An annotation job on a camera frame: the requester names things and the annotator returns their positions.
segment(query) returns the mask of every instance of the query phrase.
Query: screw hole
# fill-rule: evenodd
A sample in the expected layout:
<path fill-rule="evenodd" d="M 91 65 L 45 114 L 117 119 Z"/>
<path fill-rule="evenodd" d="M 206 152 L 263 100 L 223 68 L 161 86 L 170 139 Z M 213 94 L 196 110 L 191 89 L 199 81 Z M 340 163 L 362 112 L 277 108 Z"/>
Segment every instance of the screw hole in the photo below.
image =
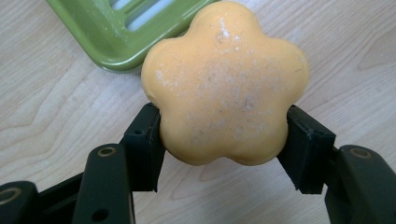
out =
<path fill-rule="evenodd" d="M 108 218 L 108 210 L 107 209 L 99 209 L 92 214 L 92 221 L 101 222 Z"/>
<path fill-rule="evenodd" d="M 116 149 L 114 147 L 104 147 L 98 151 L 98 156 L 100 157 L 108 157 L 116 153 Z"/>
<path fill-rule="evenodd" d="M 360 157 L 363 159 L 370 159 L 372 157 L 372 154 L 364 149 L 361 148 L 356 148 L 353 147 L 352 149 L 350 149 L 350 152 L 356 156 L 356 157 Z"/>
<path fill-rule="evenodd" d="M 20 194 L 22 193 L 22 190 L 19 188 L 10 188 L 10 189 L 5 189 L 0 192 L 0 205 L 12 202 L 14 199 L 18 198 Z"/>

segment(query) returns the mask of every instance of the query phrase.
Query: orange soap bar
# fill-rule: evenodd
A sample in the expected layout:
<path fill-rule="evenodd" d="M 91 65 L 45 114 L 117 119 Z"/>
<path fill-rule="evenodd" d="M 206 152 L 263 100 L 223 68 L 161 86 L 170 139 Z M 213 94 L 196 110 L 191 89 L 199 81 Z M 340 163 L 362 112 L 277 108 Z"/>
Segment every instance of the orange soap bar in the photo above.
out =
<path fill-rule="evenodd" d="M 144 92 L 161 111 L 163 144 L 192 165 L 274 158 L 287 139 L 287 111 L 308 79 L 304 54 L 266 36 L 235 2 L 204 7 L 186 34 L 155 45 L 142 68 Z"/>

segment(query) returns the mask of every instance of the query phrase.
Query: wood grain surface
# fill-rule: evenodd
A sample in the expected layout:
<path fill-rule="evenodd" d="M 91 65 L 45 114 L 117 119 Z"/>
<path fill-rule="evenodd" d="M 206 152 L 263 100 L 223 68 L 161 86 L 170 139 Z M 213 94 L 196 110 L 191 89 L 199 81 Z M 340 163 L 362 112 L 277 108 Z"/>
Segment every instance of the wood grain surface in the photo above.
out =
<path fill-rule="evenodd" d="M 337 134 L 337 147 L 371 148 L 396 170 L 396 2 L 238 2 L 306 53 L 312 77 L 297 105 Z M 0 185 L 43 190 L 82 172 L 147 101 L 138 71 L 93 64 L 45 1 L 1 1 Z M 323 200 L 295 191 L 277 160 L 194 167 L 169 154 L 159 192 L 134 194 L 138 223 L 329 223 Z"/>

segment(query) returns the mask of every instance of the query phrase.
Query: soap dish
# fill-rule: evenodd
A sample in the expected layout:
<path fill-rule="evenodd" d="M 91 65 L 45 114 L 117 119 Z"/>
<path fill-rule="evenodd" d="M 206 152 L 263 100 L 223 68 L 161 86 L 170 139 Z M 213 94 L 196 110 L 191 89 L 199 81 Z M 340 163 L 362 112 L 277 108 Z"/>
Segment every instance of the soap dish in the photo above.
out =
<path fill-rule="evenodd" d="M 195 14 L 217 0 L 47 0 L 98 66 L 128 72 L 149 49 L 185 32 Z"/>

